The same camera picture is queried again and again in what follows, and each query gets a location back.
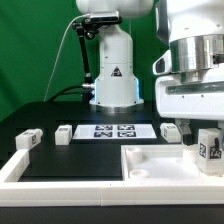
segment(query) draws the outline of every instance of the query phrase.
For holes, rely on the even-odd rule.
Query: black cable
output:
[[[83,94],[83,93],[88,93],[88,92],[70,92],[70,93],[62,93],[62,94],[60,94],[60,95],[55,95],[54,97],[51,97],[49,100],[48,100],[48,102],[53,102],[57,97],[59,97],[59,96],[65,96],[65,95],[75,95],[75,94]]]
[[[82,88],[82,85],[73,85],[73,86],[69,86],[63,90],[61,90],[60,92],[58,92],[57,94],[55,94],[54,96],[52,96],[47,102],[53,102],[58,96],[63,95],[65,92],[72,90],[72,89],[76,89],[76,88]]]

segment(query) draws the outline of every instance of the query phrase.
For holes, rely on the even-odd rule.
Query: warning label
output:
[[[118,68],[118,66],[114,69],[114,71],[113,71],[111,76],[115,76],[115,77],[121,77],[122,76],[121,71]]]

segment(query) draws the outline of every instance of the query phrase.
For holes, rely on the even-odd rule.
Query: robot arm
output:
[[[76,0],[81,13],[119,11],[123,18],[148,14],[153,0]]]

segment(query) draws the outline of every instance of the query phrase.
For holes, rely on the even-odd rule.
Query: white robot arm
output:
[[[81,13],[119,11],[123,18],[148,14],[153,0],[76,0]]]
[[[106,21],[111,19],[108,14],[118,13],[123,18],[144,16],[151,10],[153,0],[76,0],[76,3],[81,13]],[[118,25],[107,24],[99,28],[99,36],[100,75],[95,80],[95,97],[90,105],[110,113],[138,109],[143,100],[139,98],[138,79],[133,74],[130,35]]]

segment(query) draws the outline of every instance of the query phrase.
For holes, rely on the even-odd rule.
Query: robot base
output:
[[[144,108],[144,100],[140,99],[135,105],[126,106],[126,107],[109,107],[109,106],[98,105],[95,103],[95,101],[90,101],[90,108],[93,111],[98,111],[98,112],[108,113],[108,114],[134,112],[134,111],[142,110]]]

